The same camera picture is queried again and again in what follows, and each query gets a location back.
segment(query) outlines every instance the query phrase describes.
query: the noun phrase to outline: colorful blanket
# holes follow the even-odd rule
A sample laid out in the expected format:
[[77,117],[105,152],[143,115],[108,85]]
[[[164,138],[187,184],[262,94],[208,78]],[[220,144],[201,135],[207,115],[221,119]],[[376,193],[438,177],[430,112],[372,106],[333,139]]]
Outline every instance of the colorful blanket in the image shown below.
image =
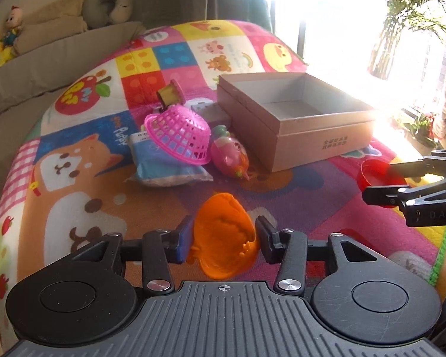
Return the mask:
[[[233,194],[253,219],[310,238],[340,231],[418,274],[446,295],[446,227],[407,228],[395,210],[363,203],[355,181],[362,160],[397,160],[377,141],[330,160],[267,172],[250,153],[249,181],[210,164],[211,183],[144,188],[129,178],[136,168],[127,145],[158,104],[156,90],[171,79],[195,102],[215,100],[220,73],[305,71],[300,58],[274,35],[250,23],[203,21],[149,31],[74,83],[30,132],[8,175],[0,201],[0,334],[5,350],[16,341],[7,293],[17,281],[108,232],[139,238],[175,228],[215,192]],[[338,143],[329,140],[328,145]],[[172,266],[176,283],[205,279],[196,265]],[[263,262],[239,279],[272,283],[277,269]],[[139,285],[141,264],[126,278]],[[314,283],[323,267],[311,264]]]

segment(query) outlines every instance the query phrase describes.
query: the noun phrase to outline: ribbed gray plate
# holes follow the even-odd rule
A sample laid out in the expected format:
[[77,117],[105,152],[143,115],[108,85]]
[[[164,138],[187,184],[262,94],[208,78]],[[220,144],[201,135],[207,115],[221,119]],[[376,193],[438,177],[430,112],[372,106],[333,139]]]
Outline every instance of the ribbed gray plate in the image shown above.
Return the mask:
[[367,347],[338,338],[305,302],[275,294],[264,282],[184,282],[150,298],[120,333],[93,345],[44,347],[29,341],[13,357],[430,357],[426,340],[402,347]]

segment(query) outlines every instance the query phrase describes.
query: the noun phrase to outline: pink basket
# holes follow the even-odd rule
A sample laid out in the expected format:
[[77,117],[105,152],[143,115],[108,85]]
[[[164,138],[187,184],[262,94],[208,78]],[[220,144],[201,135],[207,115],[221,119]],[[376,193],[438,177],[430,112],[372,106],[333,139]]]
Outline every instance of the pink basket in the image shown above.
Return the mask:
[[208,164],[211,130],[194,111],[174,104],[162,114],[145,117],[149,137],[172,157],[192,165]]

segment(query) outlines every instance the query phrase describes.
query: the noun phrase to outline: gingham pattern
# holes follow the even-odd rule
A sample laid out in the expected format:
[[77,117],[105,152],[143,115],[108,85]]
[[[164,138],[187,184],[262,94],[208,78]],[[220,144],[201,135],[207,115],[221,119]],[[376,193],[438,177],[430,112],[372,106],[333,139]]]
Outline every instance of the gingham pattern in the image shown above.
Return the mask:
[[33,139],[20,148],[13,160],[12,169],[0,199],[0,218],[13,206],[25,201],[26,190],[30,182],[33,160],[37,154],[39,139]]

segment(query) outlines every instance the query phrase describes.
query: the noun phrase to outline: orange toy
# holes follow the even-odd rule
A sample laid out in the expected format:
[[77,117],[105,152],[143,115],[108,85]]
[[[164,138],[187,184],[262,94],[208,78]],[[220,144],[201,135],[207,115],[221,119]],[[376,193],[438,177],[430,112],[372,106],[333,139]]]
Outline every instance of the orange toy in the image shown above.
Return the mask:
[[205,275],[229,279],[251,268],[258,251],[255,226],[231,194],[218,193],[205,201],[195,218],[188,263],[197,259]]

